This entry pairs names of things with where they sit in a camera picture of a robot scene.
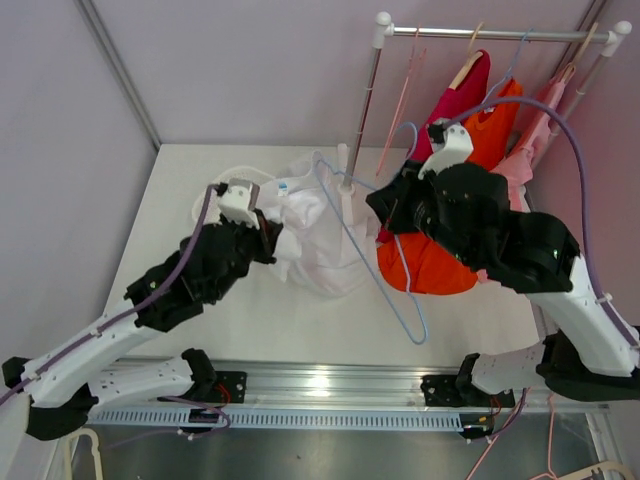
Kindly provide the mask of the white t shirt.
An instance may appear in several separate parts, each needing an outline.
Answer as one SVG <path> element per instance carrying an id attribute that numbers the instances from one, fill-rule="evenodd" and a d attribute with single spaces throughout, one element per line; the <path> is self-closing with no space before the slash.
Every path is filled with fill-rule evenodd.
<path id="1" fill-rule="evenodd" d="M 311 151 L 289 164 L 275 179 L 260 186 L 257 206 L 268 220 L 281 223 L 275 250 L 277 262 L 270 271 L 282 282 L 291 281 L 315 293 L 342 297 L 371 278 L 348 243 L 313 172 L 312 161 L 322 154 Z M 339 176 L 319 166 L 320 179 L 338 207 L 347 207 L 345 218 L 374 267 L 375 237 L 379 221 L 368 213 L 349 219 L 356 199 L 343 197 Z"/>

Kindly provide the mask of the magenta t shirt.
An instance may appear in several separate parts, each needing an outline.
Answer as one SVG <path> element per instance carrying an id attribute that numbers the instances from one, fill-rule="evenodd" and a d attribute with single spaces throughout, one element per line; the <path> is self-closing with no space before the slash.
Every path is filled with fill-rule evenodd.
<path id="1" fill-rule="evenodd" d="M 418 137 L 415 148 L 409 158 L 418 162 L 425 162 L 432 154 L 432 148 L 427 133 L 429 124 L 436 120 L 451 119 L 464 111 L 478 105 L 487 92 L 488 77 L 491 68 L 491 59 L 488 52 L 481 50 L 483 57 L 474 65 L 467 78 L 457 90 L 449 86 L 440 96 L 436 106 L 427 117 L 424 124 L 418 129 Z"/>

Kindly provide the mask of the beige wooden hanger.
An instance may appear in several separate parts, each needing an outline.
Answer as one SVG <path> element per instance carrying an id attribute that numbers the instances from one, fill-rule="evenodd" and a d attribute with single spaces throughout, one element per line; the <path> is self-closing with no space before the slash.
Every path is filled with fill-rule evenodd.
<path id="1" fill-rule="evenodd" d="M 483 53 L 481 50 L 477 50 L 475 48 L 475 41 L 483 29 L 485 25 L 484 21 L 480 21 L 477 27 L 474 29 L 471 34 L 469 44 L 467 46 L 467 56 L 464 64 L 458 70 L 451 83 L 449 84 L 449 88 L 453 90 L 457 90 L 460 85 L 464 82 L 464 80 L 469 75 L 470 71 L 473 69 L 474 65 L 483 57 Z"/>

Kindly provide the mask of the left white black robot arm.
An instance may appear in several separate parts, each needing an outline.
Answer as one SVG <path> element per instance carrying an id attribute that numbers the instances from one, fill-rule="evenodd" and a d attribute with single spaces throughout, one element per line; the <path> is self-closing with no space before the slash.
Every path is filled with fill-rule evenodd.
<path id="1" fill-rule="evenodd" d="M 217 373 L 207 354 L 189 348 L 148 367 L 116 373 L 110 365 L 132 349 L 169 333 L 219 302 L 252 263 L 275 263 L 283 226 L 257 216 L 257 227 L 198 223 L 162 264 L 126 289 L 116 308 L 39 358 L 11 357 L 2 365 L 10 393 L 29 398 L 28 436 L 60 439 L 89 417 L 117 405 L 176 397 L 209 398 Z"/>

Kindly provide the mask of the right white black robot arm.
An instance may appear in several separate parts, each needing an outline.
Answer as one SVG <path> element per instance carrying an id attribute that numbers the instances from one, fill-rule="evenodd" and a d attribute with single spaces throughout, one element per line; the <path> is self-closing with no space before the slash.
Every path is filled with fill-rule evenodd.
<path id="1" fill-rule="evenodd" d="M 589 403 L 638 399 L 639 354 L 623 336 L 638 339 L 638 328 L 614 326 L 570 230 L 551 214 L 512 210 L 504 176 L 472 163 L 434 172 L 407 161 L 366 203 L 389 232 L 430 238 L 524 295 L 558 327 L 530 347 L 466 355 L 453 386 L 422 382 L 427 404 L 485 407 L 530 387 Z"/>

